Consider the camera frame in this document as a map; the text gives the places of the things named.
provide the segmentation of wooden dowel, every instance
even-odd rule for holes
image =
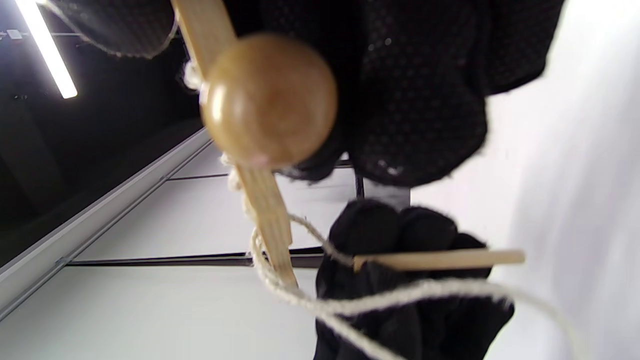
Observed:
[[[385,265],[397,271],[454,270],[490,268],[499,264],[521,264],[521,250],[463,249],[433,252],[399,252],[397,254],[357,255],[353,270],[360,271],[367,261]]]

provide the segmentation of wooden stick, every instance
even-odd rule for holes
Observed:
[[[196,62],[202,79],[207,79],[218,56],[237,42],[225,5],[222,0],[172,0],[172,5],[189,55]],[[211,104],[204,99],[200,105],[206,117],[212,111]],[[271,170],[242,165],[236,169],[269,262],[284,281],[297,286],[288,249],[291,244],[289,214]]]
[[[490,268],[498,264],[520,264],[525,261],[525,256],[521,250],[485,249],[356,255],[353,258],[353,270],[360,271],[367,261],[374,261],[397,271],[454,270]]]

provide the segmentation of wooden handle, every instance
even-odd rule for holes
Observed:
[[[525,261],[525,256],[520,250],[489,251],[485,249],[356,255],[353,258],[353,270],[360,271],[367,261],[374,261],[397,271],[454,270],[490,268],[498,264],[520,264]]]
[[[337,112],[337,85],[312,48],[291,38],[244,38],[216,59],[200,94],[216,145],[236,163],[278,169],[315,153]]]
[[[227,11],[221,0],[172,0],[180,25],[180,30],[187,44],[187,49],[191,60],[195,61],[196,69],[205,81],[212,81],[211,72],[216,71],[215,64],[220,61],[221,56],[227,52],[234,44],[237,44]],[[217,81],[220,76],[214,76],[213,81]],[[211,85],[206,83],[205,88],[216,88],[220,83]],[[268,88],[258,88],[258,91],[267,91]],[[208,98],[207,91],[202,93],[200,111],[204,116],[205,125],[210,133],[215,133],[212,121],[207,121],[207,114],[217,111],[213,105],[216,99]],[[233,116],[233,111],[224,111],[225,114]],[[234,117],[215,117],[214,121],[235,121]],[[248,122],[259,121],[259,118],[248,119]],[[231,134],[225,138],[227,144],[242,143],[242,134]],[[291,244],[291,225],[289,215],[285,208],[282,196],[278,190],[275,178],[268,169],[257,169],[237,166],[238,176],[243,184],[244,192],[253,213],[254,221],[264,240],[269,262],[282,279],[296,286],[296,276],[293,273],[288,247]]]

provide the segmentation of black mesh fabric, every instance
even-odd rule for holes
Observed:
[[[543,71],[562,0],[235,0],[239,34],[269,30],[315,47],[339,84],[325,144],[282,172],[319,181],[349,152],[377,183],[413,187],[471,157],[484,99]],[[72,28],[111,53],[151,57],[173,35],[168,0],[52,0]]]
[[[563,0],[491,0],[487,61],[491,94],[536,79],[545,69]]]
[[[175,33],[173,8],[158,0],[49,0],[74,31],[108,53],[152,58]]]

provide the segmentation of gloved hand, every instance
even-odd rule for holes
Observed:
[[[169,0],[49,0],[70,26],[119,56],[152,57],[173,27]],[[285,175],[329,176],[349,152],[377,183],[440,179],[475,153],[485,97],[537,78],[563,0],[233,0],[238,35],[300,39],[330,64],[339,87],[333,131]]]
[[[375,200],[347,205],[334,223],[329,240],[347,254],[436,251],[482,248],[473,236],[459,233],[455,223],[425,208],[400,213]],[[387,291],[412,280],[450,277],[486,278],[491,269],[399,273],[375,263],[361,271],[325,257],[316,278],[322,299],[354,299]],[[513,306],[492,299],[451,297],[373,311],[348,320],[364,334],[409,360],[479,360],[484,358]],[[316,322],[315,360],[367,359],[361,351]]]

